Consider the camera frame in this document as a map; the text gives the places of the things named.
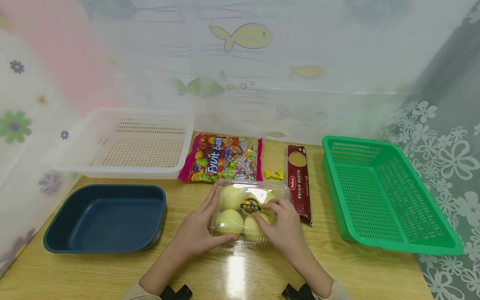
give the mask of basket rim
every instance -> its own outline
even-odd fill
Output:
[[[383,147],[390,147],[392,149],[395,149],[398,155],[402,160],[404,160],[407,166],[407,172],[411,173],[413,175],[414,180],[417,182],[418,186],[420,186],[421,192],[425,194],[427,201],[429,201],[432,204],[432,207],[435,211],[435,213],[439,216],[439,220],[441,223],[445,226],[448,234],[450,237],[453,239],[454,245],[453,247],[441,247],[441,246],[428,246],[428,245],[418,245],[418,244],[413,244],[409,242],[395,242],[395,241],[385,241],[385,240],[378,240],[378,239],[367,239],[363,238],[359,235],[359,233],[355,230],[350,212],[348,211],[348,208],[346,207],[345,203],[345,197],[343,194],[343,191],[341,189],[341,184],[338,180],[336,168],[335,168],[335,163],[333,162],[333,157],[330,152],[330,146],[328,145],[328,141],[330,140],[337,140],[339,142],[353,142],[353,143],[370,143],[370,144],[376,144],[379,146]],[[344,136],[333,136],[333,135],[327,135],[322,139],[322,145],[324,147],[324,155],[326,156],[327,162],[328,162],[328,168],[332,174],[332,182],[334,184],[333,187],[329,188],[334,188],[338,201],[339,201],[339,207],[342,211],[342,214],[344,216],[345,223],[347,225],[347,230],[350,234],[350,236],[355,240],[357,243],[365,245],[365,246],[373,246],[373,247],[378,247],[382,248],[385,250],[392,250],[392,251],[401,251],[401,252],[410,252],[410,253],[419,253],[419,254],[429,254],[429,255],[462,255],[463,254],[463,244],[460,241],[460,238],[458,235],[455,233],[454,229],[450,225],[450,223],[447,221],[445,215],[442,213],[440,208],[438,207],[437,203],[433,199],[432,195],[430,192],[427,190],[423,182],[420,180],[420,178],[417,176],[416,171],[413,169],[413,166],[411,165],[410,161],[407,159],[403,151],[396,145],[388,143],[388,142],[383,142],[383,141],[377,141],[377,140],[371,140],[371,139],[362,139],[362,138],[353,138],[353,137],[344,137]]]

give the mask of yellow fish print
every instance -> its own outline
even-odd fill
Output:
[[[260,49],[273,41],[273,34],[267,27],[258,23],[242,25],[232,35],[223,28],[210,26],[210,31],[218,38],[225,40],[225,53],[232,50],[235,43],[247,49]]]
[[[322,77],[324,74],[325,72],[319,66],[292,67],[289,77],[297,75],[305,79],[315,79]]]

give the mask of purple flower print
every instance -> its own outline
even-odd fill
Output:
[[[53,172],[43,174],[43,178],[38,184],[41,186],[40,191],[50,196],[58,193],[63,185],[63,181],[59,173]]]
[[[4,253],[0,256],[0,277],[7,271],[7,269],[12,265],[12,263],[17,259],[17,257],[22,253],[25,246],[32,240],[35,235],[35,228],[27,232],[25,236],[19,236],[17,241],[13,245],[13,248],[10,251]]]
[[[70,135],[70,133],[66,130],[63,130],[62,132],[60,132],[60,137],[61,137],[62,140],[68,139],[69,135]]]
[[[22,65],[21,62],[13,60],[10,62],[10,69],[12,69],[15,73],[22,74],[25,72],[25,66]]]

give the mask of curtain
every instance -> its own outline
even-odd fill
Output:
[[[399,145],[460,236],[464,255],[416,255],[435,299],[480,297],[480,2],[379,138]]]

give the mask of black clamp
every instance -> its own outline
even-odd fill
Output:
[[[289,283],[285,290],[283,290],[282,295],[287,300],[315,300],[312,290],[307,284],[301,286],[301,288],[297,291]]]
[[[176,293],[170,286],[167,286],[160,295],[160,298],[162,298],[162,300],[188,300],[192,295],[192,291],[184,284]]]

